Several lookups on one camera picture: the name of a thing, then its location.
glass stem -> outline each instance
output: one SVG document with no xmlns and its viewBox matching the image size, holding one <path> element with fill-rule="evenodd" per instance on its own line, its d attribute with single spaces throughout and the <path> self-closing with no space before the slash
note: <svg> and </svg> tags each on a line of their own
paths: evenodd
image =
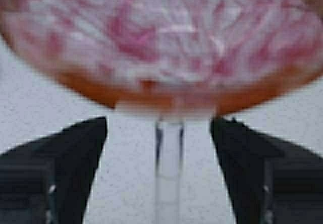
<svg viewBox="0 0 323 224">
<path fill-rule="evenodd" d="M 182 121 L 156 122 L 155 223 L 179 224 L 183 162 Z"/>
</svg>

speckled white surface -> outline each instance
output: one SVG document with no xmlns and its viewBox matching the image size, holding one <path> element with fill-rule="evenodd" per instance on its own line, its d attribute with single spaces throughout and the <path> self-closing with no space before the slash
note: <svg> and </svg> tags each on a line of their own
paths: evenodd
<svg viewBox="0 0 323 224">
<path fill-rule="evenodd" d="M 117 114 L 53 83 L 1 41 L 0 152 L 95 116 L 107 116 L 109 137 L 84 223 L 153 223 L 153 119 Z M 323 155 L 323 80 L 232 116 Z M 208 121 L 187 123 L 181 198 L 182 223 L 235 223 Z"/>
</svg>

black object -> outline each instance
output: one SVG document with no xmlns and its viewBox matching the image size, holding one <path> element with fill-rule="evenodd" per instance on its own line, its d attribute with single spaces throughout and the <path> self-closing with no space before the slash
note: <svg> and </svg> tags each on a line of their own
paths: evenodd
<svg viewBox="0 0 323 224">
<path fill-rule="evenodd" d="M 235 119 L 210 131 L 237 224 L 323 223 L 323 159 Z"/>
<path fill-rule="evenodd" d="M 0 223 L 81 224 L 106 135 L 90 119 L 0 155 Z"/>
</svg>

white backdrop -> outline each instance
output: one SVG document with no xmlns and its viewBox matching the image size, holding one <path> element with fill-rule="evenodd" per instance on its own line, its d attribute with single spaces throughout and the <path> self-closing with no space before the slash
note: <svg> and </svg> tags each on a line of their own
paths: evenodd
<svg viewBox="0 0 323 224">
<path fill-rule="evenodd" d="M 109 119 L 109 137 L 84 223 L 152 223 L 153 120 L 114 113 L 53 83 L 0 42 L 0 152 L 95 116 Z M 323 155 L 323 79 L 232 116 Z M 235 223 L 208 121 L 187 124 L 181 198 L 185 224 Z"/>
</svg>

pink marbled pattern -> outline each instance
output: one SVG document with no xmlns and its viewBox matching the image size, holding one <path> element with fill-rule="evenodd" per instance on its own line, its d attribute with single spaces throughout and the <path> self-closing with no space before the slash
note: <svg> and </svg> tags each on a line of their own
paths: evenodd
<svg viewBox="0 0 323 224">
<path fill-rule="evenodd" d="M 323 56 L 323 25 L 302 0 L 20 0 L 4 18 L 31 61 L 132 85 L 246 84 Z"/>
</svg>

